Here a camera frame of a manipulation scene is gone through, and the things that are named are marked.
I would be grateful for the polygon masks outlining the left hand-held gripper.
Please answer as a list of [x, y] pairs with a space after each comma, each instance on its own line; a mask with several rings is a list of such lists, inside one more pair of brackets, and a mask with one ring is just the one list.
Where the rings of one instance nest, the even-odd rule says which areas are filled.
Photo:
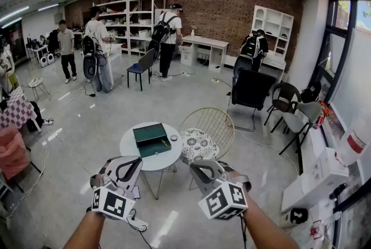
[[125, 220], [139, 198], [137, 180], [143, 166], [139, 156], [110, 158], [90, 178], [92, 211], [110, 219]]

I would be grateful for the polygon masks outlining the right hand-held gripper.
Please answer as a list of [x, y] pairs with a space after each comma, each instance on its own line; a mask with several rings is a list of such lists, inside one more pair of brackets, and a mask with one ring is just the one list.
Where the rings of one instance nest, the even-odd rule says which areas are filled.
[[202, 193], [199, 201], [208, 219], [230, 220], [248, 209], [246, 175], [232, 176], [235, 170], [220, 160], [198, 160], [190, 164], [190, 173]]

